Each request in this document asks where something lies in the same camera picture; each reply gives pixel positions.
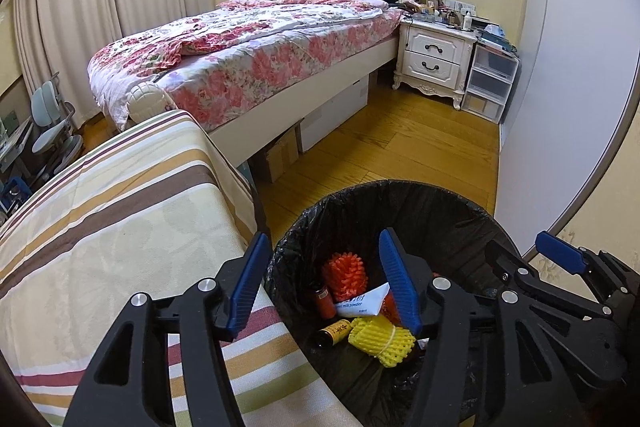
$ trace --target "floral comforter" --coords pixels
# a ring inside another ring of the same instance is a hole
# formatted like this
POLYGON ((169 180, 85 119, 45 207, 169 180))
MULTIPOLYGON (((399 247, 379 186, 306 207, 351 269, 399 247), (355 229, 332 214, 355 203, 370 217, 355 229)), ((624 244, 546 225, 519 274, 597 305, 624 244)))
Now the floral comforter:
POLYGON ((90 84, 120 130, 130 90, 150 80, 210 132, 382 41, 400 17, 378 0, 231 0, 103 48, 90 84))

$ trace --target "black trash bag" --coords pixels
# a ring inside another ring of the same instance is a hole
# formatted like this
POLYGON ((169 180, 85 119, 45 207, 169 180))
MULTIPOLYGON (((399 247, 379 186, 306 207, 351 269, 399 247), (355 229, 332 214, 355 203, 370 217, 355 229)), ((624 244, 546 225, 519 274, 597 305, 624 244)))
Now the black trash bag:
MULTIPOLYGON (((415 349, 397 367, 343 341, 319 349, 309 341, 326 325, 310 299, 321 267, 335 252, 362 257, 369 285, 386 282, 378 254, 380 232, 393 227, 407 253, 466 291, 494 297, 502 282, 484 259, 495 239, 517 253, 507 233, 482 208, 444 188, 383 180, 345 188, 306 209, 276 245, 265 288, 308 361, 365 427, 399 427, 417 388, 424 352, 415 349)), ((481 381, 479 342, 473 335, 461 419, 475 413, 481 381)))

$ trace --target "striped blanket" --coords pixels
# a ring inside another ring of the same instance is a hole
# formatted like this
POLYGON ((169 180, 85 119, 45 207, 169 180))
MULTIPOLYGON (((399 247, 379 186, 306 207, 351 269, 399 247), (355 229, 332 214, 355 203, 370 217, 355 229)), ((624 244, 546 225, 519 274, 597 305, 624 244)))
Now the striped blanket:
MULTIPOLYGON (((182 111, 124 132, 38 191, 0 230, 0 351, 37 410, 61 426, 130 295, 180 295, 215 275, 257 221, 244 178, 182 111)), ((178 335, 168 355, 176 424, 190 426, 178 335)), ((360 425, 264 290, 223 355, 248 427, 360 425)))

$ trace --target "cardboard box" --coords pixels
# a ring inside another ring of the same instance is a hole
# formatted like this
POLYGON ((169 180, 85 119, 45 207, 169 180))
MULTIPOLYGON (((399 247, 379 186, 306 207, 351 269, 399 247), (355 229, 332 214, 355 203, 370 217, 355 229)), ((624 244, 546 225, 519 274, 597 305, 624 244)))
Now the cardboard box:
POLYGON ((322 138, 349 120, 367 105, 369 75, 335 95, 331 100, 307 115, 297 129, 298 151, 308 151, 322 138))
POLYGON ((298 159, 297 127, 293 126, 249 159, 257 178, 273 183, 298 159))

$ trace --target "bottle label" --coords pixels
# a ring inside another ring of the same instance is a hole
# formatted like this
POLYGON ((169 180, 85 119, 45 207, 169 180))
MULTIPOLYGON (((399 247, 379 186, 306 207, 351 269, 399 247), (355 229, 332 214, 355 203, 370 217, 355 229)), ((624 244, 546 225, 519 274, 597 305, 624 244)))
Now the bottle label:
POLYGON ((353 326, 351 326, 351 323, 345 319, 342 319, 341 321, 337 321, 336 323, 327 326, 326 328, 322 328, 321 331, 326 331, 327 333, 329 333, 329 335, 331 335, 335 346, 335 344, 344 340, 352 329, 353 326))

